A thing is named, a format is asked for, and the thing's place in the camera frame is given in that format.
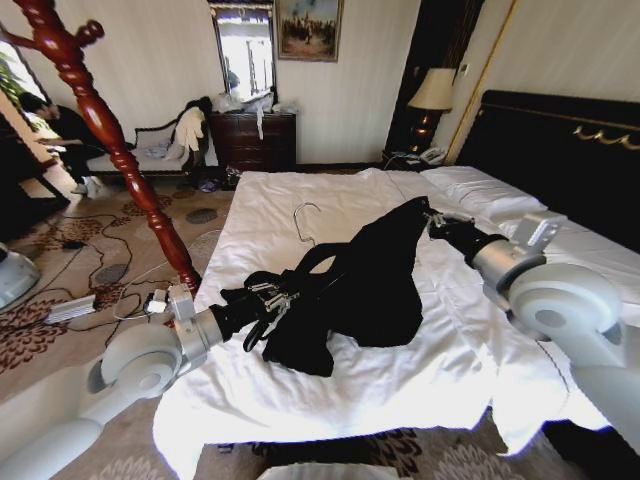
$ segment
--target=gold headboard trim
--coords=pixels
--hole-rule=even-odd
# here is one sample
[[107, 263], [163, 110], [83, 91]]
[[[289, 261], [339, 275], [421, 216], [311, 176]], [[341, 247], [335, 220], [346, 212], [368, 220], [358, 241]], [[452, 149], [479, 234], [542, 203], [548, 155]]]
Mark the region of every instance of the gold headboard trim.
[[598, 130], [596, 133], [589, 135], [588, 133], [582, 133], [582, 125], [578, 125], [573, 131], [573, 134], [580, 140], [597, 140], [603, 145], [615, 145], [620, 143], [627, 150], [640, 150], [640, 145], [636, 145], [629, 141], [629, 135], [623, 135], [618, 138], [607, 138], [604, 136], [604, 132], [602, 130]]
[[603, 120], [596, 120], [594, 118], [574, 117], [572, 115], [563, 115], [561, 113], [543, 112], [541, 110], [529, 110], [526, 108], [510, 107], [507, 105], [497, 105], [494, 103], [483, 103], [481, 106], [501, 108], [503, 110], [512, 110], [514, 112], [531, 113], [533, 115], [542, 115], [544, 117], [559, 118], [562, 120], [571, 120], [571, 121], [580, 122], [580, 123], [589, 123], [592, 125], [598, 125], [600, 127], [610, 127], [610, 128], [618, 128], [621, 130], [629, 130], [631, 132], [640, 132], [640, 125], [627, 125], [625, 123], [605, 122]]

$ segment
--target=carved wooden post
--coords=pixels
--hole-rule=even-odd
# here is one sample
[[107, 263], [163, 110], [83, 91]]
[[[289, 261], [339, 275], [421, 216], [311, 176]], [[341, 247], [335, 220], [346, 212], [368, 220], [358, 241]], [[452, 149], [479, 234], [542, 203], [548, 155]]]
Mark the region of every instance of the carved wooden post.
[[82, 47], [104, 35], [102, 26], [89, 20], [75, 35], [69, 33], [55, 11], [54, 0], [14, 0], [33, 28], [33, 40], [5, 32], [8, 39], [19, 46], [39, 50], [51, 60], [60, 78], [72, 89], [78, 107], [91, 131], [107, 147], [111, 161], [122, 172], [129, 193], [136, 205], [147, 214], [149, 227], [155, 232], [167, 260], [177, 270], [180, 280], [195, 294], [200, 277], [194, 270], [184, 243], [173, 228], [153, 188], [138, 170], [138, 162], [125, 146], [118, 120], [93, 87], [93, 77], [84, 65]]

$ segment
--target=white sneaker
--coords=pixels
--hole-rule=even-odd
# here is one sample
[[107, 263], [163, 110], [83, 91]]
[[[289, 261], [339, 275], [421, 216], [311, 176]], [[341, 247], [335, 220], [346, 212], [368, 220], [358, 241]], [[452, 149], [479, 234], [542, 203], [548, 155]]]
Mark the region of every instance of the white sneaker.
[[76, 185], [76, 188], [71, 190], [71, 193], [77, 193], [78, 195], [86, 195], [88, 191], [89, 190], [86, 185], [79, 183]]
[[100, 185], [98, 185], [93, 178], [85, 180], [85, 185], [87, 186], [87, 197], [91, 199], [98, 198], [100, 195]]

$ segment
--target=mirror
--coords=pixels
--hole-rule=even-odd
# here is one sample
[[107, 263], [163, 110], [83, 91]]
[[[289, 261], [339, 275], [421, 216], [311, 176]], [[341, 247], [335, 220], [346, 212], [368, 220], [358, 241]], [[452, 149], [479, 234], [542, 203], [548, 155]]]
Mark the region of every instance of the mirror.
[[241, 102], [275, 85], [272, 5], [212, 5], [226, 91]]

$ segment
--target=framed painting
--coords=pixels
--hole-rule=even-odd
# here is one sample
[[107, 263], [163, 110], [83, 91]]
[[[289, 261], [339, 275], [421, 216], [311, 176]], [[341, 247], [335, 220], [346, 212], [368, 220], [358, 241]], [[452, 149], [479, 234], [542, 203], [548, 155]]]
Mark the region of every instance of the framed painting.
[[278, 58], [337, 62], [344, 0], [276, 0]]

